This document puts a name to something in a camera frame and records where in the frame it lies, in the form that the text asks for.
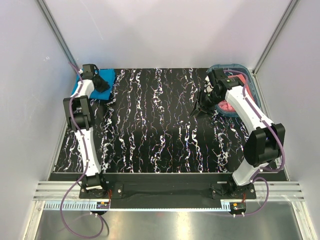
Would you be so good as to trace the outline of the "blue t shirt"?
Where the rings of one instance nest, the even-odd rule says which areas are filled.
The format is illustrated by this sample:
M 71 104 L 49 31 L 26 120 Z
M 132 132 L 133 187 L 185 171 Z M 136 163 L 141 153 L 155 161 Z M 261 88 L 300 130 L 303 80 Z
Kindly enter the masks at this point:
M 115 70 L 100 69 L 94 64 L 83 67 L 74 68 L 77 77 L 69 100 L 87 96 L 88 99 L 108 101 L 116 78 Z

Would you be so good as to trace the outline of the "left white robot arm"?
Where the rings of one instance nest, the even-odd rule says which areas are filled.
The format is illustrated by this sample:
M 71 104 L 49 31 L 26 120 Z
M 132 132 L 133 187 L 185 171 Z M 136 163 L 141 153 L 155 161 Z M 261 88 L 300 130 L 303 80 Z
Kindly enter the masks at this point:
M 95 116 L 90 104 L 90 97 L 94 91 L 103 93 L 110 89 L 110 85 L 99 73 L 99 68 L 87 63 L 81 69 L 71 65 L 78 80 L 70 97 L 63 99 L 63 107 L 68 127 L 73 130 L 78 142 L 79 152 L 83 164 L 83 173 L 76 180 L 80 184 L 80 198 L 109 198 L 112 191 L 108 188 L 101 164 L 97 157 L 94 142 Z

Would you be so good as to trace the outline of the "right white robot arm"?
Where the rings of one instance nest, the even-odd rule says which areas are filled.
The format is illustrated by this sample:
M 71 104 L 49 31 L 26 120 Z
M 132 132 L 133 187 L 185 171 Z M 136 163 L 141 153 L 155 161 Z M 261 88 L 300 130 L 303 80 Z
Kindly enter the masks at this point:
M 227 76 L 222 68 L 213 68 L 207 73 L 206 81 L 210 90 L 199 91 L 191 115 L 212 115 L 215 106 L 226 101 L 234 108 L 249 134 L 240 166 L 225 184 L 212 190 L 221 197 L 230 196 L 236 199 L 242 197 L 257 180 L 258 173 L 273 172 L 269 164 L 275 159 L 281 158 L 281 165 L 275 171 L 283 169 L 286 130 L 281 123 L 275 124 L 260 110 L 247 90 L 248 80 L 242 73 Z

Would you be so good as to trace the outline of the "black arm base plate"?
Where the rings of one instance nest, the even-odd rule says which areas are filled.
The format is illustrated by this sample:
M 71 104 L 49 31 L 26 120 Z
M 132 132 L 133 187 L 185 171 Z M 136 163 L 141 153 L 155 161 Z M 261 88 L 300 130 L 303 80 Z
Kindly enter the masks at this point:
M 103 173 L 102 183 L 113 198 L 201 196 L 215 199 L 254 200 L 252 183 L 237 186 L 231 173 Z

